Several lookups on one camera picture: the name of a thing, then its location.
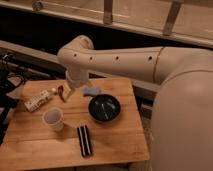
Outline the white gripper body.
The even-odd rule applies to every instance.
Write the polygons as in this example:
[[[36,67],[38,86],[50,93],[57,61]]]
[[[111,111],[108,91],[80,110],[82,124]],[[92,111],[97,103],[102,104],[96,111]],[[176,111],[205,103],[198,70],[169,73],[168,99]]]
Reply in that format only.
[[[81,87],[89,81],[88,71],[84,69],[67,69],[65,74],[70,88]]]

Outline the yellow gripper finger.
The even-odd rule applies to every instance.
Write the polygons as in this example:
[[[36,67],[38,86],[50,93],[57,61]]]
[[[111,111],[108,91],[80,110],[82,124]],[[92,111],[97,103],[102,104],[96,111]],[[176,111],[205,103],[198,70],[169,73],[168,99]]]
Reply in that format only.
[[[73,93],[74,93],[74,90],[67,83],[64,83],[63,93],[62,93],[62,97],[64,101],[67,101]]]

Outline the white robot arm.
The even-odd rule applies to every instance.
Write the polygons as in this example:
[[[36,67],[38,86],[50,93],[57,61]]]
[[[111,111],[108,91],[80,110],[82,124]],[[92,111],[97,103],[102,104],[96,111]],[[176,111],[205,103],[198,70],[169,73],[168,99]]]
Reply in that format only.
[[[152,171],[213,171],[213,50],[148,47],[96,50],[80,35],[60,48],[72,88],[90,70],[160,86],[151,120]]]

